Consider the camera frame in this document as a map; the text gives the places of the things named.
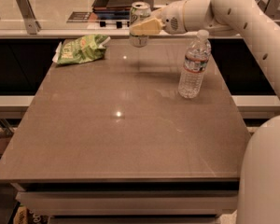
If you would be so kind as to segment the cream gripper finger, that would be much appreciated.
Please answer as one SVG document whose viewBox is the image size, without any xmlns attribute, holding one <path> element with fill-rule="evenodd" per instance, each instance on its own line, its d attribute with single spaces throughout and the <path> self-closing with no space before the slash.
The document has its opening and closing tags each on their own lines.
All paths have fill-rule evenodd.
<svg viewBox="0 0 280 224">
<path fill-rule="evenodd" d="M 152 18 L 157 18 L 157 19 L 160 19 L 161 18 L 161 9 L 158 8 L 158 9 L 155 9 L 151 12 L 151 17 Z"/>
<path fill-rule="evenodd" d="M 156 17 L 145 18 L 143 20 L 136 20 L 130 25 L 131 35 L 158 35 L 165 24 Z"/>
</svg>

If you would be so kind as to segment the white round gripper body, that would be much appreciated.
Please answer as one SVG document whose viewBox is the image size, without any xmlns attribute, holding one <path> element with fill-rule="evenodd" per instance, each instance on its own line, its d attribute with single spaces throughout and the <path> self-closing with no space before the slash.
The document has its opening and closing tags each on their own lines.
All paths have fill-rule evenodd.
<svg viewBox="0 0 280 224">
<path fill-rule="evenodd" d="M 185 0 L 175 1 L 161 9 L 161 21 L 164 23 L 163 30 L 169 35 L 179 35 L 186 32 L 184 26 Z"/>
</svg>

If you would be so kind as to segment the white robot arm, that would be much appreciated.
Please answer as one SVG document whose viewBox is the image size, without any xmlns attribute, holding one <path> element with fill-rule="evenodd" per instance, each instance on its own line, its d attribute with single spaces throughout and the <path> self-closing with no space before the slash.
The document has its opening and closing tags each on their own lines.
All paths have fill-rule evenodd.
<svg viewBox="0 0 280 224">
<path fill-rule="evenodd" d="M 257 67 L 238 63 L 231 89 L 248 97 L 274 94 L 280 101 L 280 26 L 255 0 L 182 0 L 130 22 L 133 35 L 170 35 L 204 29 L 214 36 L 239 35 Z M 237 224 L 280 224 L 280 115 L 264 122 L 245 149 Z"/>
</svg>

